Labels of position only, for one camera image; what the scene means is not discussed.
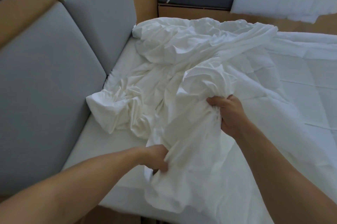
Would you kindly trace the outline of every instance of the gray seat cushion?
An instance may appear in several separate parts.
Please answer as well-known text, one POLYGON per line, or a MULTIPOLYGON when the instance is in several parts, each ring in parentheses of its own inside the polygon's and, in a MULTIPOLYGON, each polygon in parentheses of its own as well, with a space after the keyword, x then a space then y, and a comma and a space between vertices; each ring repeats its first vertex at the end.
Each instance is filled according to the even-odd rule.
POLYGON ((61 170, 105 78, 61 3, 0 51, 0 195, 61 170))
POLYGON ((136 24, 133 0, 62 0, 109 74, 136 24))

